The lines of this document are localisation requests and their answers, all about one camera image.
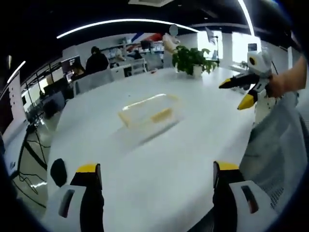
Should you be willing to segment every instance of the curved led light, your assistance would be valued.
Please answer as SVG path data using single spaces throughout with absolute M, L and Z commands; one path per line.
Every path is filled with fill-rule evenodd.
M 21 69 L 21 67 L 25 64 L 26 62 L 23 61 L 18 67 L 17 69 L 12 73 L 12 75 L 10 76 L 9 80 L 6 83 L 9 83 L 11 81 L 11 79 L 16 75 L 16 73 Z
M 250 18 L 250 15 L 249 15 L 249 12 L 248 12 L 248 9 L 247 9 L 245 3 L 243 2 L 243 0 L 238 0 L 238 3 L 240 4 L 240 6 L 242 8 L 242 11 L 243 11 L 243 13 L 244 13 L 244 15 L 246 17 L 246 20 L 247 20 L 247 23 L 248 23 L 251 35 L 255 36 L 254 35 L 252 21 L 251 21 L 251 18 Z
M 160 20 L 154 20 L 154 19 L 141 19 L 141 18 L 125 18 L 125 19 L 115 19 L 115 20 L 108 20 L 108 21 L 102 21 L 102 22 L 97 22 L 97 23 L 92 23 L 92 24 L 88 24 L 88 25 L 85 25 L 85 26 L 82 26 L 82 27 L 79 27 L 79 28 L 75 28 L 73 30 L 69 30 L 61 35 L 58 35 L 57 36 L 57 39 L 60 39 L 62 38 L 63 36 L 66 36 L 66 35 L 69 35 L 73 32 L 76 32 L 78 30 L 82 30 L 82 29 L 85 29 L 85 28 L 90 28 L 90 27 L 93 27 L 93 26 L 97 26 L 97 25 L 102 25 L 102 24 L 108 24 L 108 23 L 120 23 L 120 22 L 149 22 L 149 23 L 161 23 L 161 24 L 167 24 L 167 25 L 173 25 L 173 24 L 176 24 L 176 23 L 170 23 L 170 22 L 165 22 L 165 21 L 160 21 Z M 187 29 L 187 30 L 191 30 L 191 31 L 194 31 L 194 32 L 200 32 L 199 30 L 195 30 L 193 28 L 190 28 L 190 27 L 186 27 L 186 26 L 183 26 L 183 25 L 180 25 L 180 24 L 176 24 L 178 27 L 180 28 L 183 28 L 183 29 Z

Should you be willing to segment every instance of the human hand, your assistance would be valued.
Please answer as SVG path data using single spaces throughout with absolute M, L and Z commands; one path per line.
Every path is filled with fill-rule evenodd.
M 279 98 L 286 91 L 284 87 L 284 78 L 283 75 L 273 74 L 269 79 L 269 84 L 266 87 L 268 97 Z

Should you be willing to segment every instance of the transparent plastic container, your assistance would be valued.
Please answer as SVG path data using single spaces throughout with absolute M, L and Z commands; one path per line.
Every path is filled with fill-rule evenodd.
M 176 125 L 182 118 L 180 109 L 176 96 L 158 94 L 124 107 L 118 115 L 129 134 L 142 142 Z

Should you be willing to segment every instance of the white flower pot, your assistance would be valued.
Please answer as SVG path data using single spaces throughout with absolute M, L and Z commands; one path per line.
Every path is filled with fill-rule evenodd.
M 193 77 L 195 79 L 201 78 L 202 77 L 202 72 L 203 72 L 202 66 L 199 66 L 199 65 L 194 65 L 193 66 Z

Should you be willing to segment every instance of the white round table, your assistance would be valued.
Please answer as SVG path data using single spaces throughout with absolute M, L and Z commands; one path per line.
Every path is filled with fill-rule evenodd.
M 103 225 L 113 232 L 186 232 L 213 207 L 213 161 L 240 164 L 254 109 L 238 111 L 243 95 L 219 89 L 237 74 L 217 68 L 199 80 L 179 79 L 174 69 L 116 81 L 68 101 L 54 134 L 48 161 L 48 195 L 58 187 L 53 162 L 65 162 L 69 184 L 78 167 L 101 165 Z M 176 95 L 184 119 L 131 150 L 119 147 L 117 113 L 156 94 Z

